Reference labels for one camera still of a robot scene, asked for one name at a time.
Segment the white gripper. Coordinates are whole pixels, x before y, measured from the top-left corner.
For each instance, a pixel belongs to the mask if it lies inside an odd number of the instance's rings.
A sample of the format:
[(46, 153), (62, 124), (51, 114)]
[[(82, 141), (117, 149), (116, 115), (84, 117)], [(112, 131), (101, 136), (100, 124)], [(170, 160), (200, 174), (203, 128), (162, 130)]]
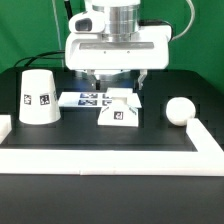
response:
[(70, 70), (87, 71), (95, 90), (101, 83), (94, 70), (140, 70), (139, 90), (147, 70), (164, 69), (169, 64), (172, 29), (169, 25), (143, 26), (128, 41), (108, 42), (101, 34), (71, 33), (66, 40), (65, 63)]

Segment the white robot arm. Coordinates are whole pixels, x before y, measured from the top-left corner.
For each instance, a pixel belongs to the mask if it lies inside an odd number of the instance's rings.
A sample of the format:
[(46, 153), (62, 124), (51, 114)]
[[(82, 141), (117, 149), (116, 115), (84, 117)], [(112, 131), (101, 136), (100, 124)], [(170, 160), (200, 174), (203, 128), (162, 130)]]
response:
[(150, 70), (168, 66), (172, 27), (141, 21), (140, 0), (85, 0), (85, 7), (69, 20), (69, 69), (86, 72), (95, 86), (103, 76), (138, 70), (135, 87), (140, 89)]

